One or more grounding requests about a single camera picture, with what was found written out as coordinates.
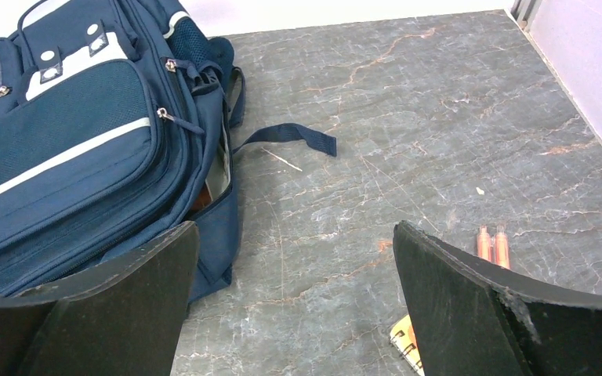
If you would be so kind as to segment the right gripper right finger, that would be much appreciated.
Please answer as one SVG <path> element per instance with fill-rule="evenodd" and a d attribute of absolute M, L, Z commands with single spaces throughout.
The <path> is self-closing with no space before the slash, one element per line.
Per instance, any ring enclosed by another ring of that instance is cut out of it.
<path fill-rule="evenodd" d="M 399 222 L 393 253 L 427 375 L 602 375 L 602 295 L 523 276 Z"/>

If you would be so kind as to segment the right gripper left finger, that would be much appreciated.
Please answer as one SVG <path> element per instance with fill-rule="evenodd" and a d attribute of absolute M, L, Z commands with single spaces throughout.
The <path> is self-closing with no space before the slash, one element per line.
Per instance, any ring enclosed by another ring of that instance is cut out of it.
<path fill-rule="evenodd" d="M 184 222 L 140 248 L 0 298 L 0 375 L 167 375 L 199 233 Z"/>

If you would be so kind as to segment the navy blue student backpack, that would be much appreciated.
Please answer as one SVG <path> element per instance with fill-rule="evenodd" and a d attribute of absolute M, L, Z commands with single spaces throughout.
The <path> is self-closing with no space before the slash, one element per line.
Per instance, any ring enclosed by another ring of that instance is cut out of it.
<path fill-rule="evenodd" d="M 40 1 L 0 38 L 0 297 L 185 221 L 190 299 L 228 287 L 241 239 L 234 48 L 178 1 Z"/>

